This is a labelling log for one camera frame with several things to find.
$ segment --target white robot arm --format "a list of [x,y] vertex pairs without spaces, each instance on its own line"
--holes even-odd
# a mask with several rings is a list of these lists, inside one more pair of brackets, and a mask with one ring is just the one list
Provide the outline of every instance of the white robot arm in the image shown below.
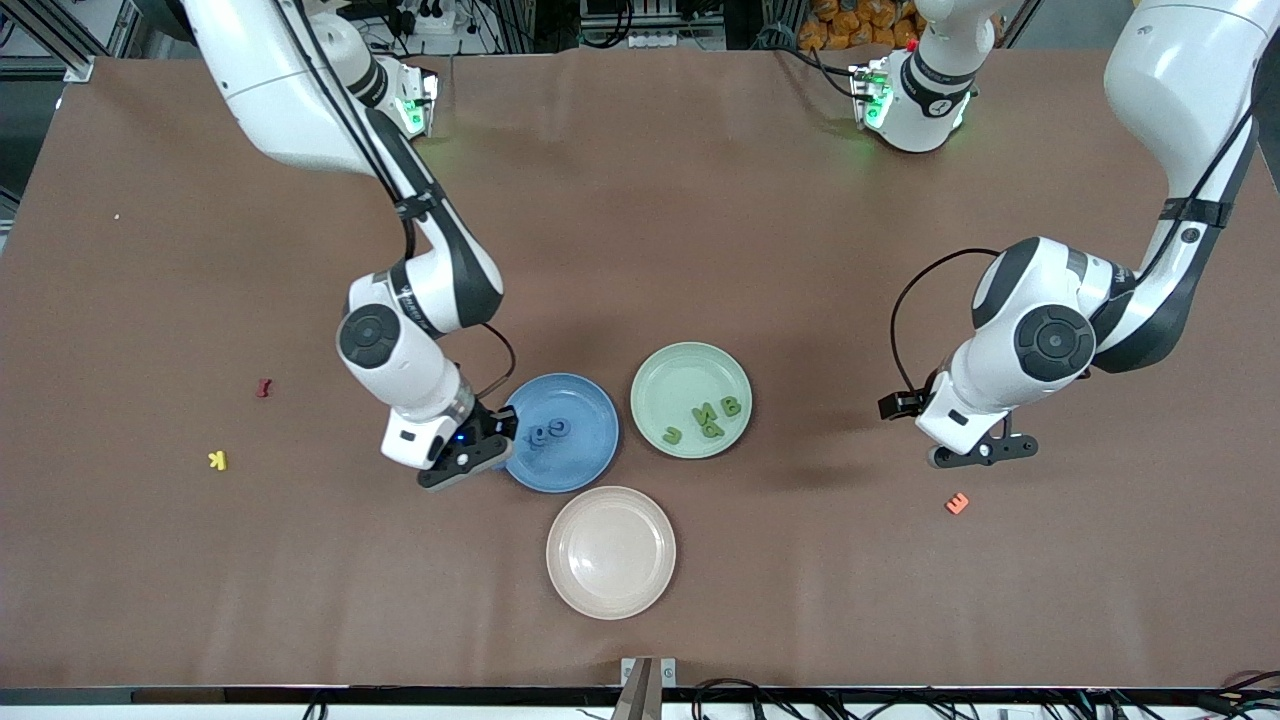
[[[326,61],[325,45],[349,47],[349,24],[334,15],[312,24],[300,0],[187,0],[186,9],[214,82],[259,150],[297,168],[372,176],[404,223],[406,258],[352,283],[337,336],[351,373],[390,405],[383,454],[417,468],[428,489],[506,460],[515,414],[485,409],[435,343],[488,322],[502,277],[410,146],[396,109],[381,106],[380,65]],[[431,250],[415,256],[417,233]]]
[[858,123],[908,152],[928,152],[964,120],[973,79],[996,44],[1005,0],[916,0],[929,22],[914,50],[895,50],[851,78]]
[[1162,360],[1181,334],[1208,255],[1253,155],[1254,69],[1280,0],[1146,0],[1107,63],[1116,117],[1160,160],[1169,200],[1134,273],[1044,237],[1005,250],[973,300],[974,337],[923,397],[882,401],[941,443],[937,466],[991,464],[1021,450],[991,428],[1092,364],[1124,373]]

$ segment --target blue plate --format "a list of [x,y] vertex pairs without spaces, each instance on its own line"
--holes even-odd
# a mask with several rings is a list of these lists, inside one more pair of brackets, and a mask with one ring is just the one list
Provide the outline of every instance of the blue plate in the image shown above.
[[511,393],[520,430],[507,471],[539,492],[575,491],[604,473],[618,448],[618,411],[600,386],[571,373],[534,378]]

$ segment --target brown table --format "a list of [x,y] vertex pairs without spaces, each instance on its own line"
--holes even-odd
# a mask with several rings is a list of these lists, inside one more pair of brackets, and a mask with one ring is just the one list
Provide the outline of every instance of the brown table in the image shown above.
[[[399,250],[380,188],[259,155],[198,63],[101,61],[0,263],[0,683],[586,684],[643,653],[684,682],[787,684],[1280,665],[1261,161],[1178,351],[1020,411],[1037,459],[932,470],[923,434],[876,415],[899,388],[890,305],[928,261],[1036,233],[1140,259],[1165,183],[1107,111],[1103,63],[993,54],[927,156],[859,135],[817,73],[764,53],[456,63],[448,137],[421,150],[503,269],[506,389],[598,380],[625,425],[602,483],[654,497],[680,542],[667,594],[604,623],[547,579],[567,497],[502,474],[428,495],[379,455],[385,409],[333,333],[347,283]],[[918,379],[966,336],[982,266],[908,301]],[[721,457],[666,457],[630,421],[632,373],[681,340],[753,379]],[[506,361],[483,331],[445,346],[477,384]]]

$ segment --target plate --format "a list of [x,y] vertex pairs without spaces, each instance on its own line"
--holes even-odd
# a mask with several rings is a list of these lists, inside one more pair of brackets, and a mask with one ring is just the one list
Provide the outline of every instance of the plate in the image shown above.
[[600,386],[571,373],[529,380],[507,398],[520,428],[507,471],[539,492],[589,484],[613,461],[618,411]]
[[[726,398],[737,404],[727,406]],[[694,415],[709,405],[714,430]],[[710,457],[724,452],[751,418],[751,383],[728,352],[704,342],[677,342],[649,356],[631,383],[631,416],[654,447],[676,457]],[[678,433],[678,441],[671,442]]]
[[676,534],[649,496],[589,489],[566,505],[547,537],[556,592],[588,618],[621,620],[653,605],[676,570]]

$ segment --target green plate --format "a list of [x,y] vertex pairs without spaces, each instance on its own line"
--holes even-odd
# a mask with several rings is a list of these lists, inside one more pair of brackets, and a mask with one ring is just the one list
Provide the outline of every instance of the green plate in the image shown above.
[[[728,409],[724,398],[737,401]],[[707,437],[694,407],[710,404],[716,428],[723,434]],[[710,457],[728,450],[746,430],[751,419],[751,383],[737,360],[704,342],[677,342],[649,356],[631,383],[631,416],[636,428],[654,447],[676,457]],[[680,433],[680,442],[664,439],[668,428]]]

